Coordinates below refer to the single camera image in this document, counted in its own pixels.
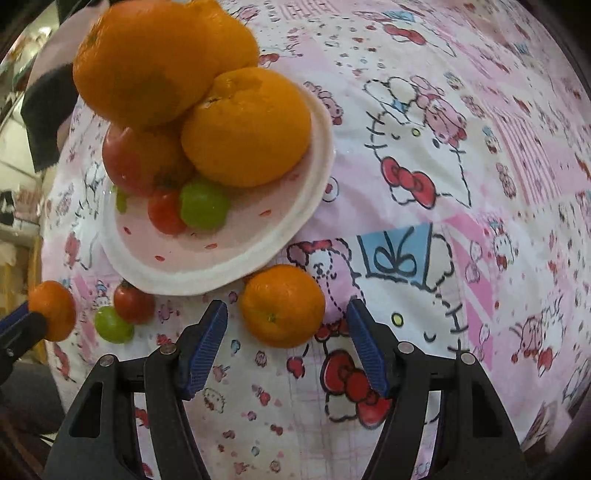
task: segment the green grape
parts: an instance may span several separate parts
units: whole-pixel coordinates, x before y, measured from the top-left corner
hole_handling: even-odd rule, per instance
[[[124,321],[110,305],[96,312],[95,329],[103,340],[110,343],[127,343],[134,337],[134,326]]]
[[[189,227],[215,230],[226,222],[230,199],[223,189],[208,180],[197,179],[181,190],[181,220]]]

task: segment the cherry tomato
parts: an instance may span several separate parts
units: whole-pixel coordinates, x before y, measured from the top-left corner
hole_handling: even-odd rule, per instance
[[[166,235],[178,235],[187,229],[179,215],[178,192],[156,192],[148,200],[148,217],[152,225]]]
[[[141,325],[152,319],[156,301],[154,295],[143,292],[124,280],[115,289],[113,305],[117,314],[127,323]]]
[[[125,322],[111,305],[98,309],[95,329],[103,340],[110,343],[127,343],[134,337],[134,326]]]

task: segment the tomato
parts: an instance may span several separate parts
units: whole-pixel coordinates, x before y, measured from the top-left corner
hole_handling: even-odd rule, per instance
[[[230,199],[215,183],[205,179],[187,183],[180,201],[180,217],[191,228],[214,230],[226,223]]]
[[[113,305],[117,314],[127,323],[141,325],[152,319],[156,301],[154,295],[143,292],[124,280],[115,289]]]
[[[166,235],[178,235],[187,229],[178,212],[178,192],[156,192],[148,200],[148,217],[152,225]]]
[[[125,322],[110,305],[96,312],[95,329],[103,340],[110,343],[127,343],[134,337],[134,326]]]
[[[102,152],[109,178],[128,195],[149,197],[159,188],[179,189],[195,172],[173,124],[145,130],[111,124]]]

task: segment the screw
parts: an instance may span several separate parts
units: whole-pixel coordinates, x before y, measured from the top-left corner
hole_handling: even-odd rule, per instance
[[[160,353],[163,355],[170,355],[177,351],[177,346],[174,343],[165,343],[160,347]]]
[[[108,367],[110,365],[113,365],[114,361],[115,357],[113,355],[103,355],[102,357],[100,357],[99,365],[102,367]]]
[[[400,353],[413,353],[414,345],[409,342],[400,342],[398,344],[398,350],[400,351]]]
[[[466,365],[474,365],[476,363],[476,357],[469,352],[464,352],[460,355],[460,359]]]

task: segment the hello kitty print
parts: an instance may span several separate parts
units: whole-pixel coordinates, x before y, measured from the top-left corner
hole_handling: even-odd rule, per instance
[[[44,206],[43,275],[78,312],[72,336],[48,348],[66,407],[101,355],[148,355],[220,299],[228,331],[185,403],[210,476],[358,480],[397,399],[377,394],[353,347],[356,297],[427,353],[473,353],[522,447],[555,445],[591,381],[591,103],[548,32],[514,0],[221,3],[255,34],[259,67],[330,115],[322,202],[269,264],[314,279],[322,325],[297,348],[266,347],[241,322],[241,280],[158,296],[132,342],[104,342],[94,315],[121,281],[98,235],[108,122],[80,100]],[[429,472],[439,401],[414,479]],[[136,395],[143,468],[157,479],[150,415]]]

